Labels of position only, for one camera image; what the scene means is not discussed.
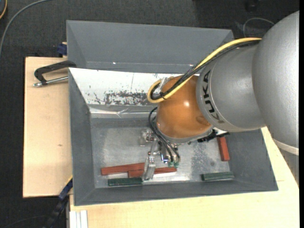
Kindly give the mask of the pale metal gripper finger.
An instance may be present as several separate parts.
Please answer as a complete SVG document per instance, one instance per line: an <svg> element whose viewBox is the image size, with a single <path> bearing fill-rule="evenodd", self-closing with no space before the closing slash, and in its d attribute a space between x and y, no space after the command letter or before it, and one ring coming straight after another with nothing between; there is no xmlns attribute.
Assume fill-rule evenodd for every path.
<svg viewBox="0 0 304 228"><path fill-rule="evenodd" d="M155 169L156 169L156 164L154 157L148 156L144 164L143 179L145 181L152 179L154 176Z"/></svg>
<svg viewBox="0 0 304 228"><path fill-rule="evenodd" d="M143 129L140 135L140 146L145 146L152 143L155 139L155 134L151 129Z"/></svg>

